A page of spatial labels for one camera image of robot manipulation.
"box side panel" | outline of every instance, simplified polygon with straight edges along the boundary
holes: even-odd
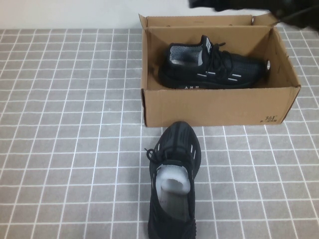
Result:
[[[295,94],[291,88],[146,91],[146,121],[150,127],[178,120],[192,126],[279,124]]]
[[[152,26],[218,26],[251,25],[251,15],[229,16],[149,16],[148,27]]]

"shoe box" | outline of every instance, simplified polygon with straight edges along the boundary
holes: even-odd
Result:
[[[280,124],[301,85],[285,45],[269,15],[143,17],[141,96],[145,125],[167,127]],[[269,74],[251,89],[169,89],[158,69],[171,43],[198,44],[201,36],[221,50],[268,62]]]

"black shoelace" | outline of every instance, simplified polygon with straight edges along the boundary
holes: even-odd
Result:
[[[155,149],[151,148],[151,149],[146,149],[146,156],[149,159],[150,162],[158,164],[158,163],[162,163],[165,160],[168,159],[172,159],[173,158],[173,152],[167,152],[168,149],[172,149],[175,148],[174,146],[170,146],[170,147],[166,147],[164,149],[162,149],[162,153],[159,153],[158,151],[156,151]],[[193,164],[193,156],[184,148],[184,147],[179,147],[185,150],[185,155],[187,158],[187,162],[190,162],[191,164]]]
[[[207,71],[210,69],[216,73],[216,75],[220,75],[223,77],[229,77],[231,72],[233,71],[233,59],[231,54],[228,51],[220,51],[219,47],[225,45],[226,43],[214,44],[211,47],[210,51],[210,62],[208,64]],[[228,54],[230,59],[230,68],[227,69],[225,59],[223,54]]]

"grid pattern floor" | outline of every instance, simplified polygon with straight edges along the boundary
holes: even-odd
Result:
[[[317,239],[319,38],[280,28],[303,88],[279,126],[196,127],[198,239]],[[140,29],[0,30],[0,239],[146,239]]]

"black sneaker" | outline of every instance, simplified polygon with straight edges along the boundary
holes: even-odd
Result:
[[[224,44],[212,45],[204,35],[196,45],[171,44],[159,81],[173,89],[240,89],[266,76],[266,62],[220,51]]]
[[[195,239],[194,178],[201,151],[194,130],[185,122],[171,125],[147,151],[152,181],[150,239]]]

